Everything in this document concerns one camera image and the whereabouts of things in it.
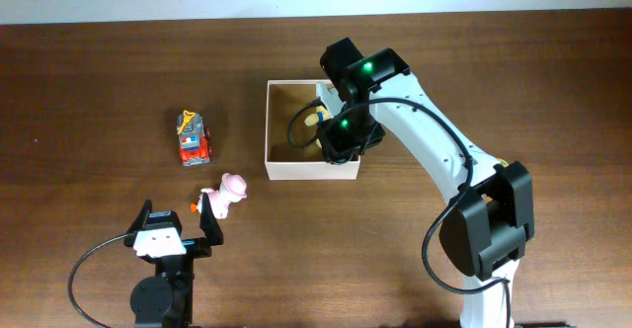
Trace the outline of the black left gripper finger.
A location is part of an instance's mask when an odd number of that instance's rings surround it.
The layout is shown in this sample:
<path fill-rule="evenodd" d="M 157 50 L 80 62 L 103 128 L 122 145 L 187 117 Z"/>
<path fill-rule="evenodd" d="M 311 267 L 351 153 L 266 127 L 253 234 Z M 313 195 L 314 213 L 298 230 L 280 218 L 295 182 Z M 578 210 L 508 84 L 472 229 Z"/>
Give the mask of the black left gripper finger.
<path fill-rule="evenodd" d="M 210 246 L 222 245 L 224 243 L 223 232 L 212 213 L 212 207 L 207 193 L 203 193 L 201 196 L 199 227 L 209 241 Z"/>
<path fill-rule="evenodd" d="M 146 220 L 149 217 L 149 214 L 152 212 L 152 201 L 151 200 L 146 200 L 138 214 L 138 216 L 136 217 L 136 219 L 133 221 L 132 225 L 129 227 L 129 229 L 127 230 L 127 234 L 132 234 L 132 233 L 136 233 L 138 231 L 140 231 L 144 225 Z"/>

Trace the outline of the yellow plush duck toy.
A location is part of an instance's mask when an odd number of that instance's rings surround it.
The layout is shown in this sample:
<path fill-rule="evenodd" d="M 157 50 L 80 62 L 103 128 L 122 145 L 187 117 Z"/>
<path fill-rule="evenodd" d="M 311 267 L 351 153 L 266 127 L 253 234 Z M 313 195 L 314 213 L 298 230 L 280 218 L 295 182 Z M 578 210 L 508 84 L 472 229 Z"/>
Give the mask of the yellow plush duck toy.
<path fill-rule="evenodd" d="M 306 126 L 313 126 L 328 121 L 332 118 L 332 115 L 324 106 L 317 106 L 315 111 L 307 116 L 304 120 Z"/>

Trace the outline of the pink cardboard box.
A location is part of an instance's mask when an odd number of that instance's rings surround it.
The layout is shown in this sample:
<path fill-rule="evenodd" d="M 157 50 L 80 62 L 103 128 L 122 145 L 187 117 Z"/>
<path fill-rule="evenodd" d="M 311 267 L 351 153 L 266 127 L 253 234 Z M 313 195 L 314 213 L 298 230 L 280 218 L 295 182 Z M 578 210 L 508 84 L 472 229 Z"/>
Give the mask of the pink cardboard box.
<path fill-rule="evenodd" d="M 314 113 L 303 108 L 314 101 L 321 89 L 333 89 L 324 79 L 270 80 L 267 84 L 265 167 L 272 181 L 354 180 L 360 159 L 343 165 L 327 163 L 315 144 L 302 145 L 315 135 L 317 127 L 304 120 Z"/>

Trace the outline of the red grey toy truck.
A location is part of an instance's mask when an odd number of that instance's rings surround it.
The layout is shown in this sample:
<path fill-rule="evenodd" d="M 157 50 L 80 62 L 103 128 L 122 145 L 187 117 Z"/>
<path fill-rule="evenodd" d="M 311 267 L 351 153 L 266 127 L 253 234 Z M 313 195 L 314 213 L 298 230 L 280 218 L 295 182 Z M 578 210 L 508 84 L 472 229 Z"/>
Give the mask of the red grey toy truck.
<path fill-rule="evenodd" d="M 200 114 L 187 110 L 179 114 L 177 135 L 179 154 L 184 166 L 206 164 L 210 161 L 210 135 Z"/>

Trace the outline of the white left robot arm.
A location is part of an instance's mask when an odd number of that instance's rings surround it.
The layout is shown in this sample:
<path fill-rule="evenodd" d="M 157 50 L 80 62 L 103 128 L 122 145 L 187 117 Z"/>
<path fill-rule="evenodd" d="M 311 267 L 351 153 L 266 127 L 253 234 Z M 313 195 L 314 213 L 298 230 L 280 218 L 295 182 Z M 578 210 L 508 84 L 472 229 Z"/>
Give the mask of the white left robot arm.
<path fill-rule="evenodd" d="M 130 294 L 136 327 L 182 328 L 193 322 L 194 261 L 208 258 L 224 242 L 207 194 L 201 197 L 199 227 L 203 237 L 184 239 L 174 211 L 155 212 L 147 200 L 126 232 L 123 244 L 152 264 L 155 273 Z"/>

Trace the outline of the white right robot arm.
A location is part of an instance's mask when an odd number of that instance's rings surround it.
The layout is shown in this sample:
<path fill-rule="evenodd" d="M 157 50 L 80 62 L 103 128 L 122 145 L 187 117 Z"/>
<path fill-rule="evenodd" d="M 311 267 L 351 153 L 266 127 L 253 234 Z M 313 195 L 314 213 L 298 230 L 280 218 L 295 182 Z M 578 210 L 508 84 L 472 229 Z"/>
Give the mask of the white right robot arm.
<path fill-rule="evenodd" d="M 514 275 L 534 235 L 527 169 L 470 141 L 393 49 L 364 56 L 343 39 L 326 47 L 320 65 L 334 85 L 318 95 L 330 114 L 316 132 L 324 159 L 343 164 L 392 132 L 446 202 L 423 240 L 427 273 L 440 287 L 463 295 L 461 326 L 514 326 Z"/>

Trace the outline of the pink white toy duck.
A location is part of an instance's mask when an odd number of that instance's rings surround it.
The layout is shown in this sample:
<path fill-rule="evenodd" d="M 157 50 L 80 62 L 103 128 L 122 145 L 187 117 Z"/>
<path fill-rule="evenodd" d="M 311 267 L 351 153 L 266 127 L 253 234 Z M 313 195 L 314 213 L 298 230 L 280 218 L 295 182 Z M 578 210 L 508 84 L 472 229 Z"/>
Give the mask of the pink white toy duck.
<path fill-rule="evenodd" d="M 191 204 L 191 212 L 201 213 L 202 199 L 208 196 L 211 211 L 216 219 L 228 216 L 229 206 L 247 198 L 247 183 L 243 177 L 236 174 L 224 173 L 217 190 L 202 188 L 196 204 Z"/>

